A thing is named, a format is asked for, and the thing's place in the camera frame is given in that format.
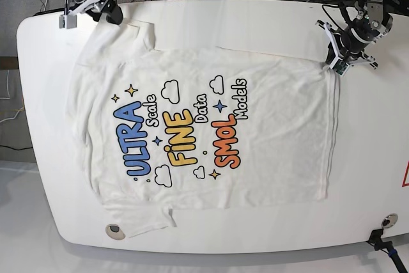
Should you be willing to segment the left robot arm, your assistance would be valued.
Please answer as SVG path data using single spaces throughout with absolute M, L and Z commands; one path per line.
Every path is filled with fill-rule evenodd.
M 378 68 L 376 60 L 366 54 L 365 48 L 389 34 L 393 24 L 389 8 L 408 14 L 408 0 L 352 0 L 352 3 L 357 11 L 354 19 L 350 18 L 344 3 L 335 6 L 346 23 L 345 28 L 337 26 L 334 29 L 335 22 L 316 22 L 330 40 L 326 67 L 338 75 L 344 75 L 349 68 L 360 64 Z

